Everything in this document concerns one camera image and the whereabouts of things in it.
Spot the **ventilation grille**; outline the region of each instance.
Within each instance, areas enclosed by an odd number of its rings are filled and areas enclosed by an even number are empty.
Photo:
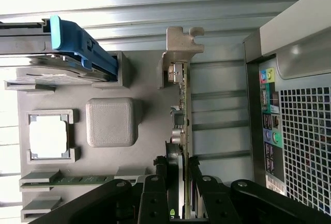
[[[330,215],[329,87],[280,92],[288,197]]]

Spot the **metal mesh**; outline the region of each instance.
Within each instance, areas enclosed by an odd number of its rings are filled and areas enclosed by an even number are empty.
[[[288,197],[330,215],[330,87],[280,92]]]

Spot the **silver metal wall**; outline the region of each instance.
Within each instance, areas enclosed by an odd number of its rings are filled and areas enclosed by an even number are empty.
[[[202,26],[192,61],[193,149],[203,173],[252,179],[243,39],[298,0],[2,0],[0,21],[77,22],[106,50],[164,50],[166,28]]]

